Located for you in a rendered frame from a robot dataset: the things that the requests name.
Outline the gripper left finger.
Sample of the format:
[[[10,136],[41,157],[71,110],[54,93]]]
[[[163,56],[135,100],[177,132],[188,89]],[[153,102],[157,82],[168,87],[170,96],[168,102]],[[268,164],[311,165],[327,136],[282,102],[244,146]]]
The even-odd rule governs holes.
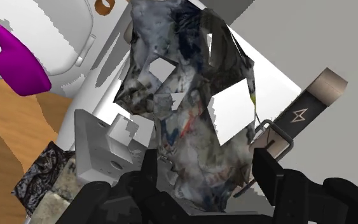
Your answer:
[[[157,189],[157,177],[157,150],[147,150],[141,169],[123,174],[116,185],[84,185],[56,224],[189,224],[187,212]]]

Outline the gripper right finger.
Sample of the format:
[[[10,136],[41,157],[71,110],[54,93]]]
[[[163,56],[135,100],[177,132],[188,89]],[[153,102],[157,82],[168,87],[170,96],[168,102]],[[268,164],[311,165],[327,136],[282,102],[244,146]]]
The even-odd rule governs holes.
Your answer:
[[[358,186],[347,179],[314,183],[282,168],[265,148],[255,149],[252,174],[275,207],[273,224],[358,224]]]

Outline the patterned robot stand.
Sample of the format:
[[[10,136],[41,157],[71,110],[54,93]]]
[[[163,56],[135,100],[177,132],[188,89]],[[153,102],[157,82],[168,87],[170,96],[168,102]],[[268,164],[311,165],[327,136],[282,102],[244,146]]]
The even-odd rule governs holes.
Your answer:
[[[51,141],[11,193],[25,208],[24,224],[56,224],[81,188],[75,152],[64,151]]]

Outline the crumpled grey printed paper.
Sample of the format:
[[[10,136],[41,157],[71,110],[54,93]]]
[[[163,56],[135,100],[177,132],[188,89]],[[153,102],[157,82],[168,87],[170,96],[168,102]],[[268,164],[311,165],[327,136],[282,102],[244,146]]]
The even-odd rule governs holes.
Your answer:
[[[254,62],[225,21],[190,0],[131,0],[130,67],[115,103],[150,119],[158,151],[177,174],[174,195],[222,212],[249,180],[255,135],[248,123],[220,143],[208,105],[246,81],[256,98]]]

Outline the purple spray bottle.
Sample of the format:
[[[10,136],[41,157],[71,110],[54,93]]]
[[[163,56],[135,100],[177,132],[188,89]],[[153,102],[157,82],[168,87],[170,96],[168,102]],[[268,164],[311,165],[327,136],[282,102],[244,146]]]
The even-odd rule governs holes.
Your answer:
[[[0,25],[0,76],[20,96],[47,92],[52,84],[35,55]]]

